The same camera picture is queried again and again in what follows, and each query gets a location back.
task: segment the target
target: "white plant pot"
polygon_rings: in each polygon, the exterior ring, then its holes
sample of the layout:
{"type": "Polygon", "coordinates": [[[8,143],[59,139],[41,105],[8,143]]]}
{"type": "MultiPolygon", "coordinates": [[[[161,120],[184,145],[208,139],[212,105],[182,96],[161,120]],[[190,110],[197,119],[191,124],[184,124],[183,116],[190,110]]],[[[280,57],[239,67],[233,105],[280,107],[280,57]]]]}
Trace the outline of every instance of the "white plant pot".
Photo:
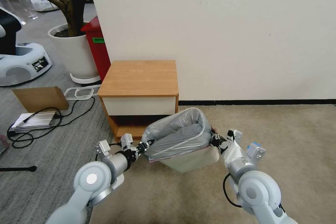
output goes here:
{"type": "Polygon", "coordinates": [[[100,80],[89,43],[85,35],[78,37],[55,37],[57,32],[66,30],[67,24],[56,26],[48,31],[49,37],[59,51],[65,68],[74,82],[93,83],[100,80]]]}

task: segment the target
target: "cabinet drawer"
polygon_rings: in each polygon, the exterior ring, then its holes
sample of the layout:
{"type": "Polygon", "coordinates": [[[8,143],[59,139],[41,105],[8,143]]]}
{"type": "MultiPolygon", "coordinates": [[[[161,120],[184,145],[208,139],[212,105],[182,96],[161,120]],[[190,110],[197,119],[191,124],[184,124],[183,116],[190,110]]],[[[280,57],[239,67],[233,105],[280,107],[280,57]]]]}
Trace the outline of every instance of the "cabinet drawer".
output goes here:
{"type": "Polygon", "coordinates": [[[176,97],[102,97],[102,99],[110,116],[175,113],[176,97]]]}

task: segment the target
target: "wooden tabletop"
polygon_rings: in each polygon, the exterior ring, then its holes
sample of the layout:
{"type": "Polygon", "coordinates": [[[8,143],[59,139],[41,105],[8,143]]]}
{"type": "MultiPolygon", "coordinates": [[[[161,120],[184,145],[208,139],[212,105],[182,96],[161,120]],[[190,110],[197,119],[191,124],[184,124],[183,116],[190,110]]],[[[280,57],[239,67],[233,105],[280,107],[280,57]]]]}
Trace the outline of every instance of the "wooden tabletop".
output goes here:
{"type": "Polygon", "coordinates": [[[113,61],[98,95],[101,97],[177,96],[174,60],[113,61]]]}

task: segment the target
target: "wooden cabinet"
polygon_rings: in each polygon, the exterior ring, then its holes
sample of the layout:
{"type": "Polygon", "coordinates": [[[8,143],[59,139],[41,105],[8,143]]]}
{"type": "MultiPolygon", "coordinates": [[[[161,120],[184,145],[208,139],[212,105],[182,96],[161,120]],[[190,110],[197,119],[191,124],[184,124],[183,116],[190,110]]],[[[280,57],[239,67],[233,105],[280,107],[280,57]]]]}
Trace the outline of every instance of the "wooden cabinet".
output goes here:
{"type": "Polygon", "coordinates": [[[98,91],[117,140],[176,113],[178,93],[175,61],[113,61],[98,91]]]}

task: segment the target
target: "white trash bin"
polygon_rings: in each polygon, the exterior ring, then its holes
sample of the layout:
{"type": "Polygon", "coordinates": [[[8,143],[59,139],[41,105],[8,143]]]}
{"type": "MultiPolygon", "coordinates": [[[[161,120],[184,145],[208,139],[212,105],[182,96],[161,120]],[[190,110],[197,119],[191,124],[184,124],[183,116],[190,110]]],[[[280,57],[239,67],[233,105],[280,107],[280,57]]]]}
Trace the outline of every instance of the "white trash bin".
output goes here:
{"type": "Polygon", "coordinates": [[[210,146],[211,126],[201,110],[188,108],[149,125],[142,142],[154,139],[145,155],[184,173],[217,162],[219,152],[210,146]]]}

